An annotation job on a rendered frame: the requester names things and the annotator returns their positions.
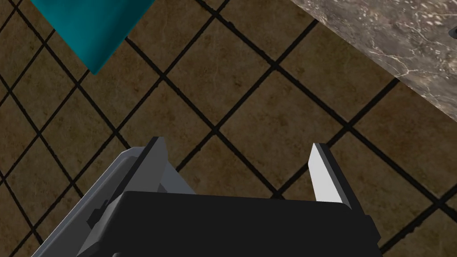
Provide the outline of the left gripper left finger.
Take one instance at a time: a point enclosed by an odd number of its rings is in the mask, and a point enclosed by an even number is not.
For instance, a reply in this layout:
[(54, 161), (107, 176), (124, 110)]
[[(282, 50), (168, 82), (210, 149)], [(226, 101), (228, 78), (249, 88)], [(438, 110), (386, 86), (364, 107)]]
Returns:
[(118, 185), (117, 196), (125, 191), (156, 192), (167, 162), (164, 137), (153, 137)]

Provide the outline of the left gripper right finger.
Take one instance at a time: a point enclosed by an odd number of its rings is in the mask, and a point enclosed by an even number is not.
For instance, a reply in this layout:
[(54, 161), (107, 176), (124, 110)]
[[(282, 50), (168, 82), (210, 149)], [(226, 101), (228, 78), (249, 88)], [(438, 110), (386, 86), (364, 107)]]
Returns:
[(316, 201), (342, 203), (353, 208), (350, 200), (353, 191), (326, 144), (312, 145), (308, 169)]

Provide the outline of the teal flat panel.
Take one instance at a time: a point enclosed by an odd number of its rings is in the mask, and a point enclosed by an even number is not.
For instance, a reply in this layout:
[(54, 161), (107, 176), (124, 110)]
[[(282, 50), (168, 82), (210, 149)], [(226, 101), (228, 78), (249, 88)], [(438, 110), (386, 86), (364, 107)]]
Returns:
[(31, 0), (97, 74), (155, 0)]

